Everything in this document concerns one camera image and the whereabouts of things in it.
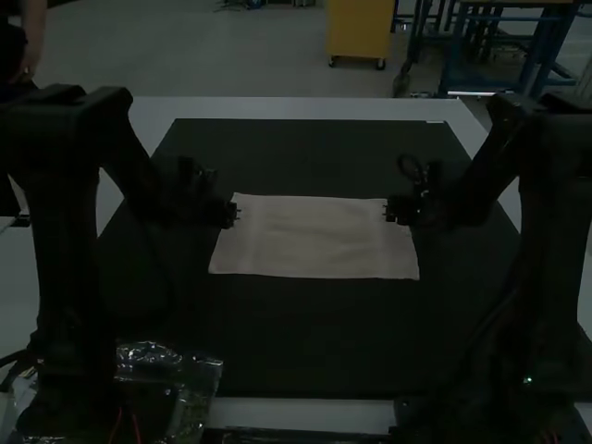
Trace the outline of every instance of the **black mat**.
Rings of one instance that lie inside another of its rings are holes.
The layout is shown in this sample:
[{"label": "black mat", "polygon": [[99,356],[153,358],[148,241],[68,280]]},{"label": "black mat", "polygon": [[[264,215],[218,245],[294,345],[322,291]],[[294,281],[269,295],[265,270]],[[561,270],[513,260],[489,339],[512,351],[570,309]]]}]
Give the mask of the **black mat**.
[{"label": "black mat", "polygon": [[[443,123],[209,119],[177,120],[154,160],[192,155],[220,170],[228,196],[376,198],[410,189],[396,169],[401,153],[469,162]],[[216,230],[156,234],[179,308],[148,333],[224,359],[222,396],[387,399],[427,389],[458,359],[518,245],[497,206],[482,228],[415,230],[419,282],[285,279],[208,275]],[[163,279],[125,206],[100,247],[114,310],[162,303]]]}]

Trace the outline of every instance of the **white towel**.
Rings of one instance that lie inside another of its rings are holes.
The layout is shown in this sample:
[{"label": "white towel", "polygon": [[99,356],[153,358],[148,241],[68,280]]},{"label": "white towel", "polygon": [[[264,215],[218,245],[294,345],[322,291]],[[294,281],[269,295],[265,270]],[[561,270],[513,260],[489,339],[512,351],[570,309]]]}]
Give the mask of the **white towel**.
[{"label": "white towel", "polygon": [[210,273],[284,278],[419,279],[411,231],[385,220],[383,199],[235,194]]}]

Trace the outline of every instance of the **cable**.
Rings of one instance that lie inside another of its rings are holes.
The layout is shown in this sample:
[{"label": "cable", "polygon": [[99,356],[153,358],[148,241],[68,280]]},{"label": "cable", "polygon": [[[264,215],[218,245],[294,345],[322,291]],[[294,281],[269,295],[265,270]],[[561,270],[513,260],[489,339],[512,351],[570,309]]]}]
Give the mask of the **cable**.
[{"label": "cable", "polygon": [[12,364],[15,361],[18,361],[26,353],[27,353],[26,350],[15,351],[14,353],[10,353],[8,356],[5,356],[4,358],[0,358],[0,368],[5,367],[9,364]]},{"label": "cable", "polygon": [[133,429],[136,433],[136,444],[142,444],[142,435],[140,434],[140,428],[138,427],[138,418],[136,418],[136,414],[131,414],[131,421],[133,422]]},{"label": "cable", "polygon": [[111,429],[111,435],[109,436],[109,442],[107,444],[113,444],[113,438],[119,429],[119,425],[121,424],[121,416],[123,415],[123,409],[119,407],[119,412],[117,413],[117,420],[113,425],[113,429]]},{"label": "cable", "polygon": [[401,154],[397,158],[397,166],[401,174],[413,183],[426,181],[427,169],[411,154]]},{"label": "cable", "polygon": [[19,218],[18,216],[13,217],[13,219],[10,221],[9,224],[6,224],[2,228],[0,228],[0,236],[2,236],[7,229],[11,228],[12,227],[12,224],[14,224],[17,221],[18,218]]},{"label": "cable", "polygon": [[137,328],[142,329],[153,327],[154,324],[160,323],[164,319],[166,319],[177,306],[177,291],[175,290],[175,283],[173,282],[173,279],[170,277],[170,273],[168,272],[167,267],[165,266],[165,262],[162,259],[162,255],[158,251],[156,241],[154,240],[154,237],[151,235],[145,223],[139,220],[138,225],[140,226],[140,231],[142,232],[142,235],[144,237],[145,244],[148,248],[149,254],[152,257],[156,268],[158,268],[161,276],[165,280],[166,304],[164,308],[158,308],[149,314],[121,316],[119,318],[119,322],[117,323],[119,333],[124,331],[125,327],[131,327],[134,330]]},{"label": "cable", "polygon": [[516,290],[511,290],[506,294],[506,296],[502,296],[497,305],[487,312],[485,317],[477,324],[474,332],[469,337],[467,347],[460,361],[457,379],[463,377],[466,374],[466,371],[468,370],[467,367],[470,365],[471,358],[473,357],[473,354],[481,342],[481,339],[488,333],[491,326],[493,326],[500,318],[501,314],[506,310],[510,302],[514,299],[516,293]]},{"label": "cable", "polygon": [[222,5],[218,9],[215,9],[214,12],[220,12],[220,11],[240,12],[242,10],[248,10],[248,9],[249,9],[249,4],[247,3],[246,0],[224,0],[222,2]]},{"label": "cable", "polygon": [[545,431],[540,436],[543,444],[559,444],[559,437],[555,432]]}]

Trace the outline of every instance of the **concrete floor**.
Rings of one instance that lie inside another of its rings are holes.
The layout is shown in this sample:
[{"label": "concrete floor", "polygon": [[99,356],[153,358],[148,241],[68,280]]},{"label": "concrete floor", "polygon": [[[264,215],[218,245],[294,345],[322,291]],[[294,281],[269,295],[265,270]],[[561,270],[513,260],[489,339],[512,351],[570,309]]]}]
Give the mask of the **concrete floor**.
[{"label": "concrete floor", "polygon": [[[54,8],[37,81],[87,90],[126,86],[134,95],[389,97],[406,33],[392,36],[393,57],[385,71],[369,63],[331,69],[322,7],[216,13],[216,4],[80,0]],[[412,8],[413,0],[401,1],[401,12]],[[568,68],[581,70],[589,57],[590,22],[580,18],[573,25],[560,56]],[[511,31],[516,27],[529,30],[514,23]],[[413,68],[413,91],[434,91],[441,58],[428,51]]]}]

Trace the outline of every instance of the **person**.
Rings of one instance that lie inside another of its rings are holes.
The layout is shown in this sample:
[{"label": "person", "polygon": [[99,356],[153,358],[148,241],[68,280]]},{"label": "person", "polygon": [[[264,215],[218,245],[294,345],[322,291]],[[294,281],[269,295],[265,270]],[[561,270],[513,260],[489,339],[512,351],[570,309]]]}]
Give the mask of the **person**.
[{"label": "person", "polygon": [[[0,0],[0,102],[36,89],[32,82],[43,53],[47,0]],[[8,23],[19,12],[21,26]]]}]

